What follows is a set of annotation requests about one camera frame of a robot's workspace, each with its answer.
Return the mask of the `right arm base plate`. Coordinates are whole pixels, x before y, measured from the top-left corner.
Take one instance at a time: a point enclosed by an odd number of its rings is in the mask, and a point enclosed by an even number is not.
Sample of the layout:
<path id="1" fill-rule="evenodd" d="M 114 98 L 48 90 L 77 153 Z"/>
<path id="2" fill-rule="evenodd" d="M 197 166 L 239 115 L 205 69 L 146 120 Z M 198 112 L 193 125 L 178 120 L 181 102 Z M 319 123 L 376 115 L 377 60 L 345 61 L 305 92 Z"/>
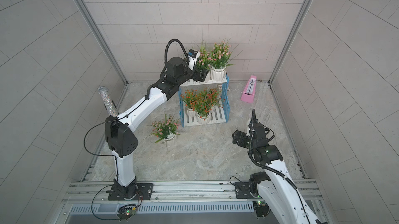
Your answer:
<path id="1" fill-rule="evenodd" d="M 234 183 L 237 199 L 258 199 L 260 198 L 253 182 L 236 181 Z"/>

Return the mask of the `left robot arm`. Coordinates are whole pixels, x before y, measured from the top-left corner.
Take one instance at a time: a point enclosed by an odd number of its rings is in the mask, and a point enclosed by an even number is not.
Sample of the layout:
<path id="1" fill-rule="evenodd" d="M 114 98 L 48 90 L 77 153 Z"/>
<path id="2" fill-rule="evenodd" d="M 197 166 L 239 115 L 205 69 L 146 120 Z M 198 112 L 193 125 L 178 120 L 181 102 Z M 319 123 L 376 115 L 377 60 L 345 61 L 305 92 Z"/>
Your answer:
<path id="1" fill-rule="evenodd" d="M 187 52 L 180 40 L 171 39 L 165 48 L 160 79 L 150 85 L 145 96 L 124 113 L 106 118 L 105 138 L 116 168 L 112 189 L 121 198 L 131 200 L 138 194 L 133 169 L 133 152 L 138 147 L 138 139 L 134 131 L 158 106 L 172 98 L 180 85 L 193 77 L 197 56 L 198 52 L 192 49 Z"/>

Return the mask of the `pink flower pot corner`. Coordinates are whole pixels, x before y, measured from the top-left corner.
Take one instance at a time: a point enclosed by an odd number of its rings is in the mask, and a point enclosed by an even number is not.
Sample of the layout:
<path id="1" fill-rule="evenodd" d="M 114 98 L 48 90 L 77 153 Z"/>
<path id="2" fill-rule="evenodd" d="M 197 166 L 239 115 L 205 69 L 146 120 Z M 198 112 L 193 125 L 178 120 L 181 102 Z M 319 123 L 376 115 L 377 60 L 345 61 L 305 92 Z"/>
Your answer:
<path id="1" fill-rule="evenodd" d="M 210 52 L 207 48 L 206 41 L 202 40 L 201 45 L 199 46 L 199 58 L 196 62 L 196 70 L 199 73 L 199 81 L 206 82 L 207 76 L 210 71 L 210 63 L 209 63 Z"/>

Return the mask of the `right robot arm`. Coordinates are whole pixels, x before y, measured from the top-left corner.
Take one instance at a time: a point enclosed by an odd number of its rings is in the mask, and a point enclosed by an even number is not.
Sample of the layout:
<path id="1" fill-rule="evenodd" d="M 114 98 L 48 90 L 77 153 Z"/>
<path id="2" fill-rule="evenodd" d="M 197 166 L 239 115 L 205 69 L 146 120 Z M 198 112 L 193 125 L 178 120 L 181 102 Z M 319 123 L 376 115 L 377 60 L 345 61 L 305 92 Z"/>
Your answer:
<path id="1" fill-rule="evenodd" d="M 258 121 L 255 111 L 247 131 L 232 134 L 233 144 L 246 148 L 252 163 L 262 169 L 248 181 L 234 182 L 236 198 L 252 200 L 258 217 L 272 212 L 280 224 L 321 224 L 293 182 L 279 149 L 269 143 L 274 137 L 274 131 Z"/>

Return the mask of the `blue white wooden rack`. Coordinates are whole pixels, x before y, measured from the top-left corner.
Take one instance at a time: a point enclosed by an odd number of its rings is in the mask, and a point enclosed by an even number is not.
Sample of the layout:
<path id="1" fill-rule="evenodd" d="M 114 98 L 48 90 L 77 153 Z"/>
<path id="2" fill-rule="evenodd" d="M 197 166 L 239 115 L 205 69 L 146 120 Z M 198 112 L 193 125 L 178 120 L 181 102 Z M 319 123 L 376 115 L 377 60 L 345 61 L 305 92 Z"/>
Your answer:
<path id="1" fill-rule="evenodd" d="M 195 82 L 190 79 L 179 87 L 180 121 L 183 127 L 227 123 L 229 77 L 221 81 Z"/>

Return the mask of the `pink flower pot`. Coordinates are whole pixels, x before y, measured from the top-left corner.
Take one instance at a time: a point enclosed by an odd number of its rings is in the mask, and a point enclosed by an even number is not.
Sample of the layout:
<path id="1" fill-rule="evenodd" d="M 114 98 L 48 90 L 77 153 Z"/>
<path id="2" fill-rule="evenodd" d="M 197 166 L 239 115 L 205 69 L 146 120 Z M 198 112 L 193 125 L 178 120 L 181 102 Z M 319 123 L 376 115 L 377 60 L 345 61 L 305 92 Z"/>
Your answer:
<path id="1" fill-rule="evenodd" d="M 232 59 L 231 45 L 226 40 L 214 43 L 208 54 L 211 79 L 215 82 L 221 82 L 227 73 L 227 67 L 232 66 L 230 63 Z"/>
<path id="2" fill-rule="evenodd" d="M 155 121 L 151 126 L 153 128 L 151 134 L 157 138 L 155 143 L 169 141 L 180 135 L 179 120 L 175 119 L 171 114 L 168 116 L 165 114 L 165 118 L 162 121 Z"/>

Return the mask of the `red flower pot front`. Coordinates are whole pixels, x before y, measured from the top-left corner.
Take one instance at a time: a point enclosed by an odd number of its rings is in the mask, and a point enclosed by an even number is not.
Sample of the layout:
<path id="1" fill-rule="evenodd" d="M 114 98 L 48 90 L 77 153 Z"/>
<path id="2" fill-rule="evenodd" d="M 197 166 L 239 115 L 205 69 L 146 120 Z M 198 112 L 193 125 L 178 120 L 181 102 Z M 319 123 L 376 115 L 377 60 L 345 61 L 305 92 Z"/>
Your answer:
<path id="1" fill-rule="evenodd" d="M 197 95 L 195 112 L 200 125 L 207 124 L 210 120 L 212 108 L 219 105 L 221 90 L 217 88 L 205 88 Z"/>

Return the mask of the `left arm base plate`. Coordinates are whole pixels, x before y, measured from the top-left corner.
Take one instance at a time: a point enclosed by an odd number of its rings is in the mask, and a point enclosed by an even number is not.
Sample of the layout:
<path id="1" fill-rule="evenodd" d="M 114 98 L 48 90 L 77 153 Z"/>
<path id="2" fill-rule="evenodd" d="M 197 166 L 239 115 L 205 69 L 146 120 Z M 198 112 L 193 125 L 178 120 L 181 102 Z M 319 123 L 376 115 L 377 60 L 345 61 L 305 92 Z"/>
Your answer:
<path id="1" fill-rule="evenodd" d="M 112 186 L 110 190 L 107 190 L 109 201 L 140 201 L 140 200 L 150 200 L 153 184 L 152 183 L 138 183 L 136 186 L 135 194 L 130 198 L 124 198 L 121 193 L 116 192 Z"/>

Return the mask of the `red flower pot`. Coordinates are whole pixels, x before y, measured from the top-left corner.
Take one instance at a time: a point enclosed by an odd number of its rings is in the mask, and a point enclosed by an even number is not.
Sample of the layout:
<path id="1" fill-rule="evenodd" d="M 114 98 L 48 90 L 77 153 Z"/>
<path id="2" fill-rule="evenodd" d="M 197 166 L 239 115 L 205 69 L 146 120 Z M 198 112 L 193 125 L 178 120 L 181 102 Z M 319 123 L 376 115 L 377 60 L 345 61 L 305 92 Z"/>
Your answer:
<path id="1" fill-rule="evenodd" d="M 195 117 L 195 104 L 197 101 L 196 90 L 186 90 L 184 94 L 181 94 L 181 99 L 186 108 L 186 114 L 189 117 Z"/>
<path id="2" fill-rule="evenodd" d="M 210 120 L 212 108 L 219 105 L 221 90 L 217 88 L 205 88 L 197 95 L 195 112 L 200 125 L 207 124 Z"/>

